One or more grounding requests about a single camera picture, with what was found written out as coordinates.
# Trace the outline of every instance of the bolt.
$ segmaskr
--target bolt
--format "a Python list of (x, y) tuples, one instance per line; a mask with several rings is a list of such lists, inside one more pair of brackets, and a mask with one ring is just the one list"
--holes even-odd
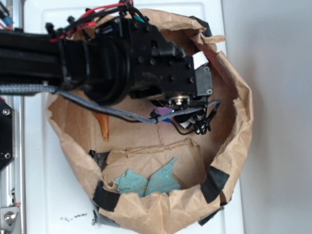
[(140, 28), (140, 24), (139, 24), (138, 22), (135, 22), (135, 23), (133, 24), (133, 27), (134, 27), (135, 29), (139, 29), (139, 28)]
[(182, 101), (181, 101), (181, 100), (178, 100), (175, 104), (176, 104), (177, 106), (180, 106), (180, 105), (182, 105)]
[(194, 77), (190, 77), (190, 78), (188, 79), (188, 82), (189, 82), (190, 84), (193, 84), (193, 83), (195, 82)]
[(120, 19), (119, 19), (119, 18), (116, 18), (116, 19), (114, 20), (114, 22), (115, 22), (115, 23), (119, 23), (119, 22), (120, 22)]
[(137, 61), (142, 64), (142, 63), (144, 63), (144, 58), (142, 56), (140, 56), (137, 58)]
[(146, 32), (151, 32), (151, 30), (152, 30), (152, 27), (149, 26), (149, 25), (145, 28), (145, 31), (146, 31)]
[(11, 157), (11, 155), (10, 155), (9, 153), (6, 153), (6, 154), (4, 155), (4, 157), (5, 157), (6, 159), (9, 159), (9, 158)]
[(13, 223), (15, 221), (15, 218), (16, 218), (15, 214), (11, 211), (9, 211), (4, 215), (4, 220), (7, 223)]
[(174, 81), (175, 79), (176, 79), (175, 76), (170, 76), (169, 77), (169, 81), (171, 81), (171, 82)]
[(11, 111), (9, 109), (4, 109), (2, 111), (2, 114), (4, 114), (5, 116), (9, 116), (11, 114)]
[(151, 60), (150, 60), (150, 65), (154, 66), (155, 64), (156, 64), (155, 59), (151, 58)]

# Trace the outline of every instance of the black cable tie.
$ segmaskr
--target black cable tie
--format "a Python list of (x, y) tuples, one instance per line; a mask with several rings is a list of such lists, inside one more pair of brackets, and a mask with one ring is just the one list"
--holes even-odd
[(48, 34), (50, 35), (55, 34), (54, 25), (52, 23), (46, 23), (45, 29), (47, 30)]
[(75, 18), (72, 17), (72, 16), (69, 16), (69, 17), (67, 18), (67, 22), (69, 22), (69, 24), (72, 24), (72, 23), (75, 22)]

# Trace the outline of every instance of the paper bag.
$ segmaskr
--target paper bag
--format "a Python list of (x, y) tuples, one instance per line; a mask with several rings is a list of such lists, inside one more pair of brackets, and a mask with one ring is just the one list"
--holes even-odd
[[(47, 116), (73, 172), (101, 215), (141, 234), (173, 234), (196, 221), (204, 223), (209, 219), (205, 217), (231, 200), (252, 138), (252, 93), (224, 53), (216, 52), (215, 43), (224, 36), (204, 37), (205, 28), (195, 19), (156, 10), (142, 12), (167, 40), (190, 55), (199, 49), (208, 58), (214, 86), (210, 98), (222, 101), (212, 131), (182, 136), (167, 122), (148, 125), (110, 117), (109, 141), (104, 142), (95, 116), (61, 97), (50, 96)], [(93, 29), (86, 31), (94, 35)], [(115, 108), (146, 117), (153, 109), (162, 111), (149, 101), (129, 97)], [(89, 150), (111, 152), (103, 171)], [(126, 169), (149, 177), (174, 156), (179, 160), (173, 177), (180, 190), (143, 198), (116, 193), (114, 179)]]

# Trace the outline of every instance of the teal towel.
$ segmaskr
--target teal towel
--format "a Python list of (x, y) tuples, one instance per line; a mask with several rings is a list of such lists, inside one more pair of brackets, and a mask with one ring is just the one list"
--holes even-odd
[(144, 197), (148, 180), (128, 169), (125, 174), (115, 179), (118, 185), (116, 191), (123, 194), (138, 193), (140, 197)]
[(169, 193), (171, 190), (180, 189), (179, 183), (172, 178), (174, 163), (178, 160), (174, 157), (170, 162), (156, 171), (149, 181), (128, 169), (125, 174), (115, 179), (119, 193), (138, 193), (140, 197), (147, 196), (153, 192)]
[(145, 196), (153, 192), (169, 193), (174, 189), (180, 189), (178, 182), (172, 178), (174, 163), (178, 160), (174, 157), (170, 162), (152, 174), (147, 184)]

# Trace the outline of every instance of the metal frame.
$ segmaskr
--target metal frame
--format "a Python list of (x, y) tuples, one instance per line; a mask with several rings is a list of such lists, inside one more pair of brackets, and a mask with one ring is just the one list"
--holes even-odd
[[(15, 27), (23, 27), (23, 5), (25, 0), (7, 0)], [(12, 234), (26, 233), (25, 217), (25, 160), (24, 160), (24, 98), (5, 97), (13, 112), (13, 158), (14, 160), (0, 174), (0, 219), (5, 227), (5, 212), (10, 209), (15, 214), (15, 223), (10, 226)]]

